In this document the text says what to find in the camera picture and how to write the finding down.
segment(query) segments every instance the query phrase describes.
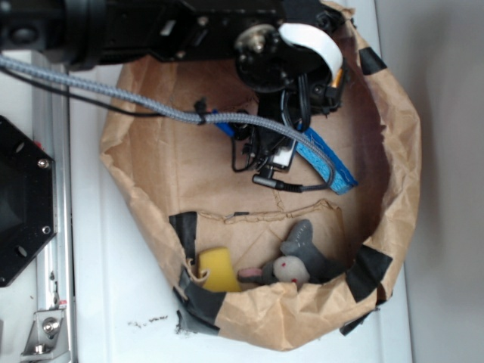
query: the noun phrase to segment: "plush toy ear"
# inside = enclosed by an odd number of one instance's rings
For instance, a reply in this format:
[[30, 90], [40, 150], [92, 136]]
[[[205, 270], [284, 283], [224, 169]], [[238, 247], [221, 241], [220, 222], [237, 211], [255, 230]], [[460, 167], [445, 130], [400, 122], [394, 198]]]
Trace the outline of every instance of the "plush toy ear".
[[248, 282], [259, 285], [270, 285], [278, 282], [274, 276], [274, 262], [270, 261], [263, 268], [242, 268], [237, 273], [240, 282]]
[[240, 282], [253, 282], [255, 284], [263, 284], [262, 269], [261, 268], [242, 268], [237, 273], [237, 279]]

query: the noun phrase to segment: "gray braided cable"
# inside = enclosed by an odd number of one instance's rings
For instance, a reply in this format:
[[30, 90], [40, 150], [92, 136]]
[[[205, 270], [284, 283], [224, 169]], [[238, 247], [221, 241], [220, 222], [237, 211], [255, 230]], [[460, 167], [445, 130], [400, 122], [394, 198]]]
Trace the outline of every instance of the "gray braided cable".
[[[24, 63], [20, 60], [15, 60], [5, 57], [0, 54], [0, 67], [12, 70], [14, 72], [23, 73], [31, 77], [43, 79], [47, 82], [57, 83], [72, 88], [84, 89], [89, 92], [106, 95], [112, 98], [118, 98], [123, 101], [139, 104], [148, 110], [166, 115], [172, 119], [177, 119], [184, 123], [199, 124], [202, 119], [196, 113], [184, 112], [176, 110], [170, 106], [162, 104], [154, 99], [145, 96], [137, 95], [135, 93], [126, 91], [121, 88], [105, 85], [99, 82], [83, 79], [78, 76], [72, 76], [65, 73], [48, 70], [42, 67], [37, 67], [32, 64]], [[329, 165], [330, 175], [327, 183], [331, 185], [334, 179], [334, 165], [332, 160], [321, 149], [316, 147], [304, 134], [301, 134], [295, 129], [277, 123], [273, 120], [266, 119], [260, 116], [249, 115], [245, 113], [211, 113], [205, 115], [206, 123], [246, 123], [250, 125], [264, 127], [277, 132], [281, 135], [287, 136], [309, 148], [327, 165]]]

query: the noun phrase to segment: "crumpled paper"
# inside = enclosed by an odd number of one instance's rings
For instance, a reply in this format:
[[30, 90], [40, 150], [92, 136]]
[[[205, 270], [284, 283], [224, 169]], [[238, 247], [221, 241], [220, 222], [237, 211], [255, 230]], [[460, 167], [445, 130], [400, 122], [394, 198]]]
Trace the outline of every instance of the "crumpled paper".
[[[349, 21], [353, 10], [328, 4], [347, 19], [335, 40], [348, 61], [350, 81], [343, 107], [328, 117], [313, 117], [312, 127], [358, 180], [349, 193], [291, 194], [255, 185], [250, 172], [231, 171], [230, 141], [211, 125], [110, 113], [101, 139], [101, 159], [174, 288], [179, 289], [182, 270], [190, 267], [168, 218], [187, 211], [201, 216], [197, 251], [227, 246], [234, 269], [275, 258], [290, 226], [302, 218], [315, 225], [318, 248], [347, 267], [362, 244], [393, 258], [378, 289], [360, 302], [344, 274], [299, 291], [295, 284], [278, 283], [228, 293], [216, 319], [219, 335], [270, 349], [294, 349], [389, 299], [417, 218], [418, 116], [389, 70], [361, 73], [358, 50], [368, 44]], [[162, 64], [145, 57], [124, 66], [118, 86], [182, 110], [193, 110], [202, 97], [220, 112], [244, 108], [256, 113], [258, 106], [232, 60]], [[143, 111], [122, 101], [114, 104]], [[281, 178], [304, 185], [321, 182], [299, 157]], [[231, 219], [235, 212], [249, 215]]]

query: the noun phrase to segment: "black panel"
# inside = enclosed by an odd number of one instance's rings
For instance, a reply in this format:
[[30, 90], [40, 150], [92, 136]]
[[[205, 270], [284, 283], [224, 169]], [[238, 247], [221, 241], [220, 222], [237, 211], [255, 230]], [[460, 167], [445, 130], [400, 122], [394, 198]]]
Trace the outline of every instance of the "black panel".
[[373, 48], [360, 49], [361, 71], [365, 76], [370, 76], [376, 72], [386, 69], [386, 64], [382, 61], [380, 56], [375, 53]]
[[355, 301], [370, 296], [378, 287], [393, 259], [368, 246], [361, 246], [353, 267], [346, 273], [346, 282]]
[[55, 235], [53, 165], [0, 116], [0, 287], [8, 286]]
[[195, 261], [195, 238], [197, 237], [197, 212], [180, 213], [170, 216], [169, 222], [175, 229], [188, 259]]

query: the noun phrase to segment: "black plastic mount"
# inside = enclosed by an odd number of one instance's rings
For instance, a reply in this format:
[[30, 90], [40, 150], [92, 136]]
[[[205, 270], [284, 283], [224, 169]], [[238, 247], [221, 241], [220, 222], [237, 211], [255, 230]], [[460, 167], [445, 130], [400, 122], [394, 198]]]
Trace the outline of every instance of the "black plastic mount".
[[55, 235], [54, 161], [0, 116], [0, 287]]

